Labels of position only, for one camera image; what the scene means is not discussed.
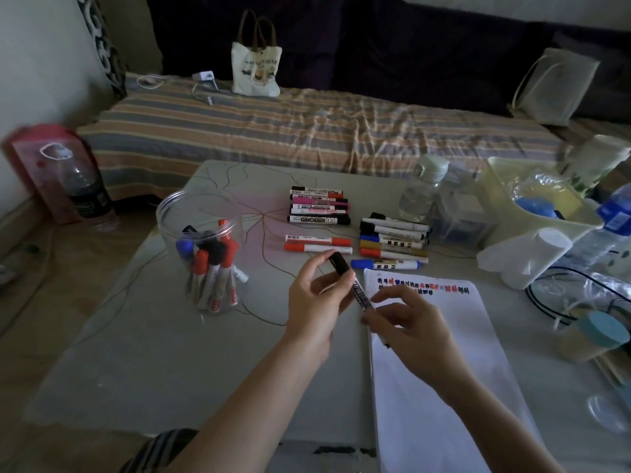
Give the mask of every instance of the forearm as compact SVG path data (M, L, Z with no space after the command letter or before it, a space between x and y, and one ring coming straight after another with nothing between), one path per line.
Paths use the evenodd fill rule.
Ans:
M439 392L460 417L493 473L562 473L564 470L486 387L473 376Z
M170 472L262 472L320 366L283 338L171 464Z

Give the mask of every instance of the finger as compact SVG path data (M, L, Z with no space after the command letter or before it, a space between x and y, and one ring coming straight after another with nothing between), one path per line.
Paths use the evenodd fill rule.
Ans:
M347 270L342 277L339 278L337 283L332 286L324 295L332 297L335 302L341 304L342 300L350 292L353 283L355 282L355 273L352 270Z
M397 328L392 325L387 320L387 318L379 314L373 308L369 308L364 313L364 317L368 322L370 330L373 333L381 336L381 338L385 340L390 345L390 347L396 350L396 348L401 345L401 341L406 336L403 329Z
M408 286L385 287L374 294L370 300L374 303L379 303L386 299L401 299L410 307L418 309L427 308L431 305L427 302L427 300L423 299L416 291L410 289Z
M392 325L412 328L414 325L414 311L404 304L383 305L377 312L385 317Z
M337 272L329 272L323 276L314 279L311 282L311 292L319 294L328 286L335 284L339 280L339 274Z
M342 302L339 303L339 312L342 313L344 310L346 310L348 306L353 303L353 300L355 300L355 294L353 294L353 291L351 291L346 294L346 297L344 297L342 299Z
M323 263L329 260L331 254L335 252L334 249L328 250L326 252L321 252L318 255L314 255L311 259L309 259L302 266L302 269L298 272L296 276L296 282L307 289L311 288L311 280L316 273L316 269L320 267Z

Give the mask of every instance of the water bottle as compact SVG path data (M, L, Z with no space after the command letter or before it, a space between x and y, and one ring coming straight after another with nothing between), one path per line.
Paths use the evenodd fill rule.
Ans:
M449 161L435 154L419 157L412 171L409 187L399 199L401 218L412 222L425 220L448 168Z
M56 161L57 179L79 215L99 231L115 229L119 218L97 168L57 142L47 144L40 152Z
M602 229L589 231L578 239L565 260L576 267L590 267L603 260L610 250L625 245L631 236L631 183L619 188L596 213Z

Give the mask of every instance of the table top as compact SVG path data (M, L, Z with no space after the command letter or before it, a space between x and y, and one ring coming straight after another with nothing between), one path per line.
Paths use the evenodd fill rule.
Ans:
M308 256L285 252L285 234L350 237L359 251L360 218L372 211L396 216L405 188L387 178L222 161L205 162L189 184L217 185L242 203L247 263L239 267L250 280L240 295L253 315L201 315L183 297L178 260L167 255L160 235L150 235L41 385L27 420L141 433L201 426L283 332L287 289ZM343 189L352 225L288 224L292 185ZM589 417L587 398L609 388L595 365L561 359L551 320L524 292L477 269L470 253L439 245L429 250L423 275L477 286L550 452L559 461L631 461L629 439ZM339 319L331 355L285 440L374 446L368 335L359 317L353 303Z

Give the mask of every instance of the yellow plastic bin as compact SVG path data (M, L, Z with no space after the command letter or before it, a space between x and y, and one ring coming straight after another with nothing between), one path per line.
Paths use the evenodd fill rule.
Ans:
M534 192L535 195L552 201L555 209L564 216L564 221L529 213L515 204L515 201L509 196L505 184L513 181L519 172L534 166L541 167L544 172L558 174L549 163L522 159L488 158L485 164L479 185L489 204L493 206L499 220L495 230L486 238L486 247L545 227L555 228L568 236L572 242L576 242L590 230L603 227L603 220L600 216L568 182L563 182L565 189L562 190L541 185Z

